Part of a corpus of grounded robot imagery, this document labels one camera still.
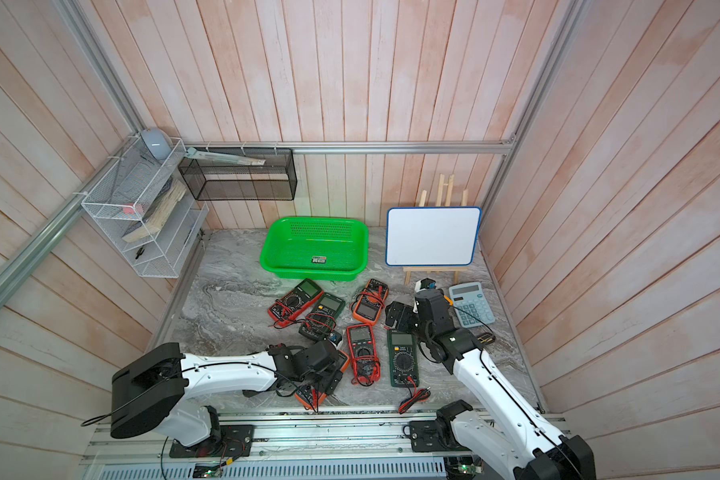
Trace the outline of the green plastic basket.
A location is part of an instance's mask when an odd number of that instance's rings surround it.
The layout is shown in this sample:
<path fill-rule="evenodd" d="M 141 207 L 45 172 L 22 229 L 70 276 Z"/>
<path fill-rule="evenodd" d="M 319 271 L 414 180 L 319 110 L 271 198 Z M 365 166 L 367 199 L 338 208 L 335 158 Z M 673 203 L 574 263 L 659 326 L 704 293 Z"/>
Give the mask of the green plastic basket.
<path fill-rule="evenodd" d="M 368 265 L 368 227 L 355 219 L 285 217 L 268 230 L 261 267 L 283 279 L 352 281 Z M 325 256 L 325 264 L 312 258 Z"/>

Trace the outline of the green DT9205A multimeter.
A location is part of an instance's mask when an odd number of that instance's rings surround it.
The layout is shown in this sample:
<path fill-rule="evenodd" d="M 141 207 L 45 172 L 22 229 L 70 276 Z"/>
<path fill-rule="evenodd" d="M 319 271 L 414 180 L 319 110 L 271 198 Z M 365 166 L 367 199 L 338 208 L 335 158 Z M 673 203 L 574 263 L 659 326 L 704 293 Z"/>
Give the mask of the green DT9205A multimeter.
<path fill-rule="evenodd" d="M 301 320 L 298 333 L 309 340 L 327 339 L 337 325 L 337 319 L 346 302 L 333 294 L 323 293 L 312 310 Z"/>

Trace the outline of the blue framed whiteboard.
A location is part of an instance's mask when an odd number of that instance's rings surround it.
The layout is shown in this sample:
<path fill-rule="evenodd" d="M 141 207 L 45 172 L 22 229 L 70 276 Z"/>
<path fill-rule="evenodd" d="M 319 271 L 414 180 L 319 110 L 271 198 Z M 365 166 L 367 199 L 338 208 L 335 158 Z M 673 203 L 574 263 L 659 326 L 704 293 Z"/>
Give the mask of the blue framed whiteboard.
<path fill-rule="evenodd" d="M 474 256 L 482 210 L 475 206 L 392 208 L 385 261 L 390 266 L 466 266 Z"/>

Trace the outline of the light blue calculator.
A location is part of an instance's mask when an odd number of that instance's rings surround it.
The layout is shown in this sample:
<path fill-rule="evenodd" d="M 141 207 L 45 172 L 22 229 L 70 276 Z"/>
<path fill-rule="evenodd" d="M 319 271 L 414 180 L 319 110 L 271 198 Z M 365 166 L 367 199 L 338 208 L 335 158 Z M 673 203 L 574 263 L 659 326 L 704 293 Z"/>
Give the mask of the light blue calculator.
<path fill-rule="evenodd" d="M 463 328 L 490 326 L 495 322 L 495 316 L 480 282 L 453 285 L 448 292 L 459 324 Z"/>

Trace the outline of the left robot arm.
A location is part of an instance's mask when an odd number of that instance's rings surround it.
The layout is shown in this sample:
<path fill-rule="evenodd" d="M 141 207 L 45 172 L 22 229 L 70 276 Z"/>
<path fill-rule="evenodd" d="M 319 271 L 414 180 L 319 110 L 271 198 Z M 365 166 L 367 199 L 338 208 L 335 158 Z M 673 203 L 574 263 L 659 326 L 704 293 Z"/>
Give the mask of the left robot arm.
<path fill-rule="evenodd" d="M 110 435 L 128 439 L 155 431 L 193 448 L 220 436 L 218 413 L 197 398 L 282 387 L 293 395 L 304 385 L 328 395 L 343 376 L 345 362 L 328 340 L 226 357 L 184 353 L 178 343 L 165 343 L 113 375 Z"/>

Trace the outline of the black mesh wall basket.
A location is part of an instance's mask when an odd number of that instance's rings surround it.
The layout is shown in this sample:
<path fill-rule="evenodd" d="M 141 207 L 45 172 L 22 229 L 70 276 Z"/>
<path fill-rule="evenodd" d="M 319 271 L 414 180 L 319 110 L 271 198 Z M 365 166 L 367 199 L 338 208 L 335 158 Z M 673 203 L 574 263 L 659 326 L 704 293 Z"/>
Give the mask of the black mesh wall basket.
<path fill-rule="evenodd" d="M 179 172 L 199 201 L 291 201 L 298 178 L 293 153 L 285 148 L 197 147 L 198 150 L 265 159 L 260 167 L 202 165 L 187 159 Z"/>

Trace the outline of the green multimeter lower right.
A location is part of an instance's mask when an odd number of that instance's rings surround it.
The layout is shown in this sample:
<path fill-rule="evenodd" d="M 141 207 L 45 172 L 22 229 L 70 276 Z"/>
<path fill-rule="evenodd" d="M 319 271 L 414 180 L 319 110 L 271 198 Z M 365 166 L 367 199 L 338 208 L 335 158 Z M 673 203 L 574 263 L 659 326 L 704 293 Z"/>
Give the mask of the green multimeter lower right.
<path fill-rule="evenodd" d="M 390 383 L 395 388 L 419 386 L 417 345 L 409 333 L 387 331 Z"/>

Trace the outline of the grey computer mouse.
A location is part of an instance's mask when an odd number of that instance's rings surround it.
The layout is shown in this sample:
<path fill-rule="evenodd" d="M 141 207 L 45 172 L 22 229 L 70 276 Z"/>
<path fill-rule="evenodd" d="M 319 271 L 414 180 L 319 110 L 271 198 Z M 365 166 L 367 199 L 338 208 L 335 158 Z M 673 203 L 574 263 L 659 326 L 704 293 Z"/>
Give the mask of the grey computer mouse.
<path fill-rule="evenodd" d="M 173 144 L 165 132 L 159 128 L 147 128 L 140 132 L 140 136 L 155 160 L 164 162 L 170 156 Z"/>

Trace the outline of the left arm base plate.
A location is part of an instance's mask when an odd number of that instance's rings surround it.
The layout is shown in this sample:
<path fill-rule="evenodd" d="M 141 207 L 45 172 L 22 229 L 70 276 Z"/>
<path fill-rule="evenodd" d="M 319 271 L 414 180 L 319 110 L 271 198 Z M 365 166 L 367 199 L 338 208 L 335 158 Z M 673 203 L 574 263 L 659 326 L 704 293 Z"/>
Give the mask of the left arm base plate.
<path fill-rule="evenodd" d="M 255 427 L 251 424 L 222 425 L 218 433 L 193 447 L 184 447 L 174 440 L 168 457 L 171 459 L 228 459 L 248 457 Z"/>

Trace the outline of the paper in mesh basket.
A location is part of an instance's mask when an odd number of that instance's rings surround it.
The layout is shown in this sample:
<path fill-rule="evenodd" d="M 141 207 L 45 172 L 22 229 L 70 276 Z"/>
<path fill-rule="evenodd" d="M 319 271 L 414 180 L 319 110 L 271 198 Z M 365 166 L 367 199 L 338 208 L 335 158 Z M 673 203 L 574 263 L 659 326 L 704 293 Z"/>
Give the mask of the paper in mesh basket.
<path fill-rule="evenodd" d="M 235 154 L 198 150 L 194 147 L 187 149 L 185 157 L 197 161 L 202 165 L 260 167 L 266 165 L 265 159 L 246 157 Z"/>

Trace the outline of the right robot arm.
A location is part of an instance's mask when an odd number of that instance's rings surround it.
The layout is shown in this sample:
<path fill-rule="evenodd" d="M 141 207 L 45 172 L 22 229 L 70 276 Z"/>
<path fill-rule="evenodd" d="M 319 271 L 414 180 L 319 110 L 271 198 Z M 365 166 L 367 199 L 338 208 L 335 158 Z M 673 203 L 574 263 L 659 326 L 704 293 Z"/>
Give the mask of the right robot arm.
<path fill-rule="evenodd" d="M 434 420 L 408 424 L 413 450 L 470 451 L 503 479 L 596 478 L 587 442 L 566 436 L 538 412 L 504 377 L 479 338 L 455 326 L 451 306 L 441 290 L 423 289 L 412 305 L 388 305 L 386 324 L 424 344 L 491 419 L 483 420 L 469 403 L 456 400 L 438 409 Z"/>

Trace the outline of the red ANENG multimeter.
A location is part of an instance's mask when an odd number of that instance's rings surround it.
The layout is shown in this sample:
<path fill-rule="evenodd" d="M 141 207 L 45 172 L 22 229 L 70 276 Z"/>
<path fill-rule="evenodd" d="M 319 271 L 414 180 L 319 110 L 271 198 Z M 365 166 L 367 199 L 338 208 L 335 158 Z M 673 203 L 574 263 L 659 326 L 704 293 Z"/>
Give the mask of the red ANENG multimeter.
<path fill-rule="evenodd" d="M 313 280 L 302 280 L 267 310 L 274 327 L 281 329 L 295 323 L 306 309 L 322 297 L 323 293 L 324 290 Z"/>

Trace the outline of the orange multimeter front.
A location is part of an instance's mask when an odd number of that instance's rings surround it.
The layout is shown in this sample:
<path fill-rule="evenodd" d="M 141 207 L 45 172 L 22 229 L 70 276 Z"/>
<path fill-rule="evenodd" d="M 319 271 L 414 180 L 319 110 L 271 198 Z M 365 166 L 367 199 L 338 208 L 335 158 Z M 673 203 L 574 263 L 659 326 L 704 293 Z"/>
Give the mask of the orange multimeter front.
<path fill-rule="evenodd" d="M 332 395 L 338 387 L 349 362 L 349 356 L 339 351 L 334 364 L 302 384 L 297 389 L 295 398 L 306 410 L 317 412 L 325 398 Z"/>

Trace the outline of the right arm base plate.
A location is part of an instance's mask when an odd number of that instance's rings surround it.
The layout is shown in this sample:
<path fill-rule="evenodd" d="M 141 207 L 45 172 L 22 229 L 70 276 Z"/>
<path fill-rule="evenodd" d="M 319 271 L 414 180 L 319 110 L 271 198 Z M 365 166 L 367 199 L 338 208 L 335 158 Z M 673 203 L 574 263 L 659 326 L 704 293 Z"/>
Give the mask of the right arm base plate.
<path fill-rule="evenodd" d="M 403 428 L 404 436 L 410 440 L 411 449 L 415 453 L 435 452 L 466 452 L 477 453 L 485 450 L 488 442 L 485 438 L 469 438 L 467 445 L 462 445 L 456 437 L 437 420 L 414 420 Z"/>

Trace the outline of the orange multimeter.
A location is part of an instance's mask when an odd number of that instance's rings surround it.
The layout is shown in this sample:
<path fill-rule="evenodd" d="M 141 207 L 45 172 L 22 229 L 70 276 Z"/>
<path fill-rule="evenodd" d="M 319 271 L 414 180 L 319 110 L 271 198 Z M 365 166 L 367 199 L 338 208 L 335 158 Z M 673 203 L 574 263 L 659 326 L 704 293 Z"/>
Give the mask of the orange multimeter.
<path fill-rule="evenodd" d="M 339 351 L 334 364 L 302 384 L 297 389 L 295 398 L 306 410 L 317 412 L 325 398 L 332 395 L 338 387 L 349 362 L 349 356 Z"/>
<path fill-rule="evenodd" d="M 386 283 L 370 279 L 351 304 L 352 318 L 375 325 L 385 308 L 388 292 L 389 287 Z"/>

